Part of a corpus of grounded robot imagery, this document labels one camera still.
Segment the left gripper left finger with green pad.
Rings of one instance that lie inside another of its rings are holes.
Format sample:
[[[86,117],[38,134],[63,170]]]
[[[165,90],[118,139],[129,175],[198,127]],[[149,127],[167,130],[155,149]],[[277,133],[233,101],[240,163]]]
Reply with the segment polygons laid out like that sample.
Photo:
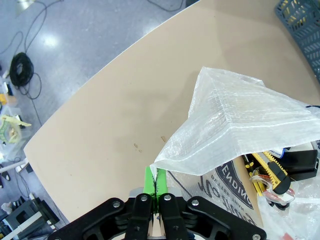
[[[112,197],[52,233],[50,240],[146,240],[150,235],[155,201],[155,182],[147,167],[144,187],[131,191],[127,201]]]

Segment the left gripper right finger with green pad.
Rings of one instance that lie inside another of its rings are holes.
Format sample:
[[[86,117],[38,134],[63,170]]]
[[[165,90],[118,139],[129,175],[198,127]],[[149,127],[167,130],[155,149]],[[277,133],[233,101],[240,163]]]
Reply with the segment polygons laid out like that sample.
[[[265,240],[267,233],[202,196],[185,200],[167,187],[166,171],[156,177],[156,203],[167,240]]]

